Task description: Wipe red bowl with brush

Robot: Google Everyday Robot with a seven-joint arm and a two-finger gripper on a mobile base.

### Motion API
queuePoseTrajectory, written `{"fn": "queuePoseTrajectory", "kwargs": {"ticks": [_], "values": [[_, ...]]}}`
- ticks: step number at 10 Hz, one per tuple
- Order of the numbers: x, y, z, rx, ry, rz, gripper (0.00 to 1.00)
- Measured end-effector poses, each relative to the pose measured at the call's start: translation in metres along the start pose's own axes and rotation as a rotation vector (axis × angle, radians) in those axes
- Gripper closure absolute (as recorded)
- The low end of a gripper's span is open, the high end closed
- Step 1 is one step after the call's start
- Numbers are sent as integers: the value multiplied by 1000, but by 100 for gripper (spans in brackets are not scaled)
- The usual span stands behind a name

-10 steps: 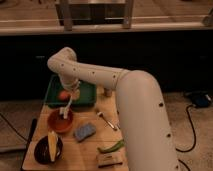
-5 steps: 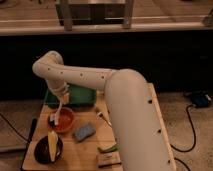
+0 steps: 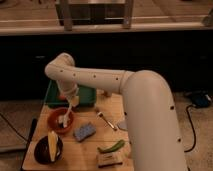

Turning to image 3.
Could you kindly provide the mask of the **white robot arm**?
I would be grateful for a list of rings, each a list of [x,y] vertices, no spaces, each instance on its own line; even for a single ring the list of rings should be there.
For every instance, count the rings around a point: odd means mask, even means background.
[[[76,84],[122,96],[134,171],[188,171],[171,89],[160,74],[79,68],[67,53],[49,62],[45,74],[66,98]]]

